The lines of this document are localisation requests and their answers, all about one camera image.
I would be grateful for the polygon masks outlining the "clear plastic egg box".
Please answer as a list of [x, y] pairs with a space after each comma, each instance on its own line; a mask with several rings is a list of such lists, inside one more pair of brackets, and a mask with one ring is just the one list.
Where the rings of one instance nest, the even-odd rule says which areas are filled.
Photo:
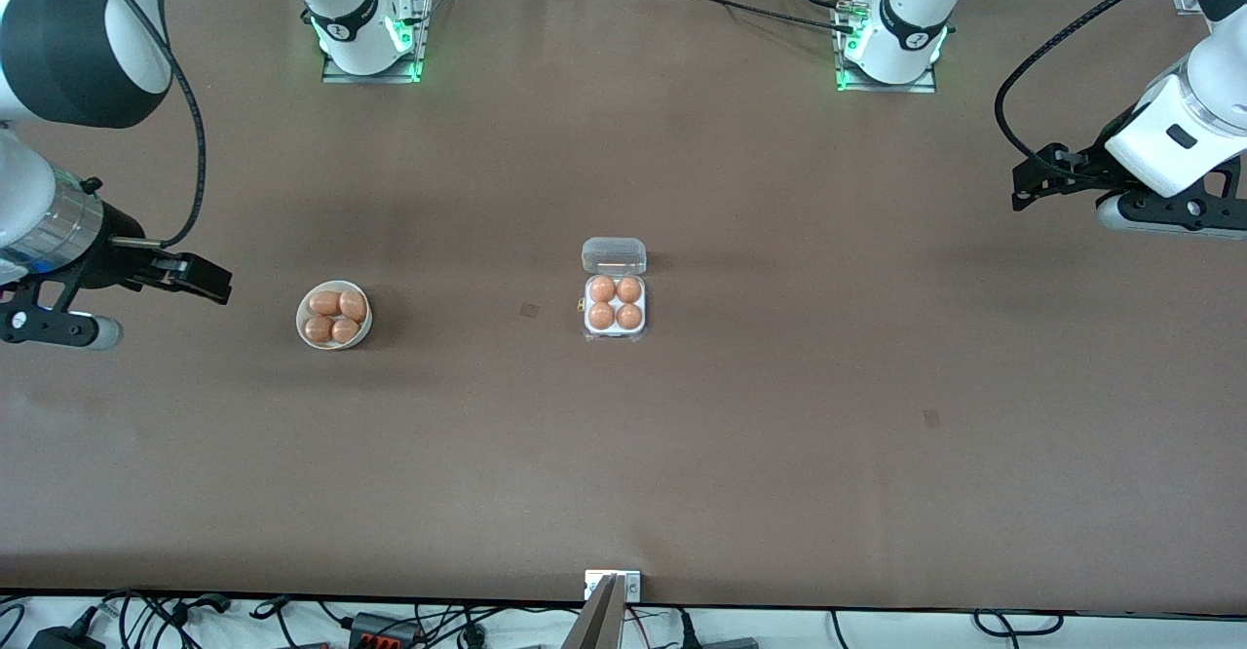
[[[587, 342], [599, 339], [628, 339], [638, 341], [642, 334], [648, 328], [648, 286], [643, 280], [643, 273], [648, 266], [648, 255], [646, 246], [638, 238], [631, 237], [592, 237], [584, 241], [581, 246], [581, 265], [584, 265], [584, 271], [587, 272], [587, 280], [584, 283], [584, 292], [581, 292], [581, 298], [579, 303], [579, 310], [581, 311], [581, 324], [584, 324], [584, 338]], [[589, 326], [589, 320], [586, 312], [589, 306], [594, 302], [589, 298], [589, 281], [595, 276], [610, 276], [615, 280], [616, 285], [619, 280], [624, 280], [624, 276], [636, 276], [643, 282], [643, 295], [636, 303], [643, 311], [643, 324], [640, 329], [619, 329], [619, 324], [612, 324], [611, 329], [605, 329], [605, 332], [597, 332]], [[610, 302], [610, 305], [619, 311], [619, 307], [624, 305], [616, 297]]]

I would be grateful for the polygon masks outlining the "black box orange connectors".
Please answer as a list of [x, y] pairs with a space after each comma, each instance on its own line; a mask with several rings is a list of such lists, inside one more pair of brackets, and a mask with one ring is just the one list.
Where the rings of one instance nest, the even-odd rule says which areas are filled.
[[352, 618], [348, 649], [418, 649], [424, 640], [416, 618], [359, 613]]

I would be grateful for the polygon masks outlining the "white round bowl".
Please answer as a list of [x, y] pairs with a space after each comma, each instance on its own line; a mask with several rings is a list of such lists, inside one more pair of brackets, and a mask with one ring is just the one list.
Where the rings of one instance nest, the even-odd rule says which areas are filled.
[[[360, 324], [360, 334], [357, 334], [355, 341], [353, 341], [352, 343], [344, 344], [344, 346], [338, 346], [334, 342], [329, 342], [329, 343], [325, 343], [325, 344], [311, 344], [303, 337], [303, 334], [302, 334], [302, 326], [304, 324], [304, 322], [307, 320], [311, 320], [311, 317], [315, 316], [315, 313], [312, 313], [306, 307], [307, 297], [308, 297], [308, 295], [312, 295], [313, 292], [320, 292], [320, 290], [337, 290], [337, 292], [339, 292], [339, 293], [344, 292], [344, 290], [359, 290], [359, 292], [362, 295], [365, 295], [365, 297], [368, 298], [368, 305], [369, 305], [368, 320], [365, 320], [364, 324]], [[301, 301], [301, 303], [299, 303], [299, 306], [297, 308], [297, 312], [296, 312], [296, 328], [298, 329], [299, 337], [303, 339], [303, 342], [306, 342], [312, 348], [322, 349], [322, 351], [349, 349], [349, 348], [355, 347], [357, 344], [360, 344], [360, 342], [364, 341], [368, 337], [368, 334], [369, 334], [369, 332], [372, 329], [372, 324], [374, 322], [374, 317], [375, 317], [375, 313], [374, 313], [374, 310], [372, 307], [372, 302], [370, 302], [368, 295], [365, 293], [365, 290], [362, 290], [360, 286], [353, 285], [353, 282], [349, 282], [349, 281], [345, 281], [345, 280], [330, 280], [328, 282], [324, 282], [324, 285], [317, 285], [315, 288], [309, 290], [309, 292], [307, 295], [304, 295], [304, 297]], [[333, 320], [335, 320], [335, 321], [337, 320], [343, 320], [343, 317], [339, 315], [339, 316], [333, 317]]]

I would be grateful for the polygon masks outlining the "black power adapter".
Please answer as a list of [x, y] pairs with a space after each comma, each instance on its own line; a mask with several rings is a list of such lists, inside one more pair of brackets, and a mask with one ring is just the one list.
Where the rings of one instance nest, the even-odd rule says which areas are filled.
[[106, 647], [90, 637], [87, 630], [50, 627], [36, 632], [26, 649], [106, 649]]

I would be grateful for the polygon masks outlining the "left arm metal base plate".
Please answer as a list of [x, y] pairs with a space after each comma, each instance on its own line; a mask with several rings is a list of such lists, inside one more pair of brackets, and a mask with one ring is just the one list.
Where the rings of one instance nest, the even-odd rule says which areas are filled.
[[869, 0], [839, 0], [831, 10], [833, 50], [835, 55], [835, 87], [839, 94], [935, 94], [938, 79], [934, 64], [939, 47], [932, 51], [932, 62], [917, 80], [887, 82], [869, 75], [860, 67], [860, 52], [870, 41]]

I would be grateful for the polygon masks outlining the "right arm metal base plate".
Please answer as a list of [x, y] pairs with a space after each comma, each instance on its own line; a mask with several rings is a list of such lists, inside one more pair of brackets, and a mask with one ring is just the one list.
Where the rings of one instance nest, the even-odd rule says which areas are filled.
[[431, 24], [431, 0], [388, 0], [355, 42], [320, 37], [324, 82], [420, 82]]

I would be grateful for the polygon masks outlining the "silver metal clamp bracket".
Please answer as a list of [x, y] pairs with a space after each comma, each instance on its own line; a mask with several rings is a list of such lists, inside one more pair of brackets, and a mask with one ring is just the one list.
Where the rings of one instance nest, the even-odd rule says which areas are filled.
[[626, 595], [626, 603], [635, 604], [641, 602], [642, 592], [642, 574], [636, 569], [589, 569], [584, 573], [584, 600], [589, 602], [592, 593], [596, 592], [599, 583], [606, 577], [616, 575], [624, 578], [624, 595]]

